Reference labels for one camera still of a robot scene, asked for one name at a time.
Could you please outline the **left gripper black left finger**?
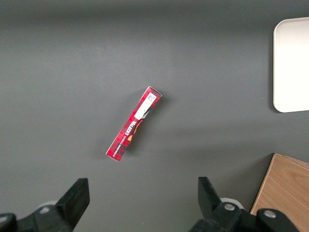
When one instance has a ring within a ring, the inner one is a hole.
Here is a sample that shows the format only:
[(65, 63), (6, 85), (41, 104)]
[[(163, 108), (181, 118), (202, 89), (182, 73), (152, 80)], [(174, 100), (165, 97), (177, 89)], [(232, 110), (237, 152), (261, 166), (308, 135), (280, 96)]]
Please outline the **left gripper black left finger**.
[(72, 232), (90, 203), (87, 178), (79, 178), (56, 202), (39, 207), (22, 219), (0, 215), (2, 232)]

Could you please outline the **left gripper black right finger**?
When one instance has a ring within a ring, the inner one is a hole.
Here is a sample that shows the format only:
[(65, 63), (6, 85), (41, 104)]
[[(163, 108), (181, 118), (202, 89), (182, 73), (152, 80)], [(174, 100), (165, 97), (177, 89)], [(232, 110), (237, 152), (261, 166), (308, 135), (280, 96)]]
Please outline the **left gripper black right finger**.
[(207, 177), (198, 178), (198, 203), (203, 219), (191, 232), (297, 232), (292, 221), (281, 211), (262, 208), (256, 215), (235, 203), (223, 202)]

